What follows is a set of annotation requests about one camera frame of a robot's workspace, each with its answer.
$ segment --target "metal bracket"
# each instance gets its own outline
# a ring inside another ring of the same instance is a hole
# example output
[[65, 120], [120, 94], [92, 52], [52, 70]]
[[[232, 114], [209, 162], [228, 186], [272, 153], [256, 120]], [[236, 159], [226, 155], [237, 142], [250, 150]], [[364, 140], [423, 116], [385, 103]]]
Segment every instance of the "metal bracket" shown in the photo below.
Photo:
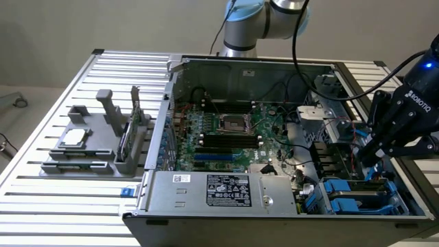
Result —
[[165, 63], [168, 73], [177, 72], [182, 69], [182, 56], [181, 55], [170, 55], [169, 59]]

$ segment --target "green circuit board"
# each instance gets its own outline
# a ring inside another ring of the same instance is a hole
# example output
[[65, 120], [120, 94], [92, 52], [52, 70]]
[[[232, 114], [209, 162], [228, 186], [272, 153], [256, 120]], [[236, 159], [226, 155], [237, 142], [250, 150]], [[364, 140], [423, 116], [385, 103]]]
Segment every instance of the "green circuit board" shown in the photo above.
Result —
[[[234, 135], [236, 133], [224, 132], [218, 128], [220, 115], [218, 113], [204, 113], [198, 106], [190, 106], [184, 111], [184, 118], [180, 117], [180, 126], [176, 128], [177, 132], [177, 159], [176, 170], [178, 171], [232, 171], [245, 172], [250, 164], [267, 164], [268, 159], [277, 159], [277, 150], [285, 154], [288, 147], [279, 144], [273, 140], [275, 133], [272, 131], [272, 123], [276, 120], [275, 126], [281, 129], [283, 118], [268, 114], [268, 111], [276, 111], [277, 108], [269, 104], [259, 105], [248, 114], [250, 133], [249, 135], [261, 136], [261, 146], [259, 148], [232, 148], [233, 161], [204, 161], [202, 167], [196, 167], [196, 160], [193, 156], [196, 154], [196, 148], [201, 147], [198, 144], [200, 133], [204, 134], [222, 134]], [[242, 114], [226, 114], [229, 117], [240, 117]], [[281, 135], [281, 131], [277, 132], [276, 139], [288, 143], [287, 136]]]

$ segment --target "aluminum extrusion table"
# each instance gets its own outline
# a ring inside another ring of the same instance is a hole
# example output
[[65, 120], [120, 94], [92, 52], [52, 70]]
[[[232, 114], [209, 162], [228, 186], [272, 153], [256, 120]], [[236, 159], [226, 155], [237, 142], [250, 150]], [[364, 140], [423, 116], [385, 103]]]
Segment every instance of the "aluminum extrusion table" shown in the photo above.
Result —
[[[90, 113], [104, 112], [94, 99], [98, 89], [113, 90], [113, 104], [120, 106], [122, 113], [129, 113], [130, 86], [138, 86], [141, 108], [152, 118], [156, 117], [168, 83], [168, 58], [169, 54], [109, 50], [88, 58], [0, 175], [0, 246], [138, 246], [118, 216], [124, 208], [133, 207], [136, 199], [122, 199], [118, 195], [121, 188], [140, 183], [146, 149], [141, 153], [137, 174], [129, 179], [42, 179], [40, 162], [46, 160], [48, 150], [69, 122], [69, 107], [81, 104]], [[373, 62], [340, 62], [363, 90], [389, 72]], [[392, 91], [399, 84], [393, 78], [381, 89]], [[416, 161], [416, 164], [439, 192], [439, 162]], [[433, 246], [439, 235], [409, 241], [399, 242], [396, 246]]]

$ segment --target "blue latch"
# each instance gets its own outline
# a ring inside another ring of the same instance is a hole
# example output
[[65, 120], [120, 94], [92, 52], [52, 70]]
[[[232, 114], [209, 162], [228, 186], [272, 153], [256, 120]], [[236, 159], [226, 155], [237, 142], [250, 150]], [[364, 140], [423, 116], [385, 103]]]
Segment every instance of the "blue latch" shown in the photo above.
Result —
[[120, 191], [121, 198], [133, 198], [134, 197], [134, 189], [132, 188], [122, 188]]

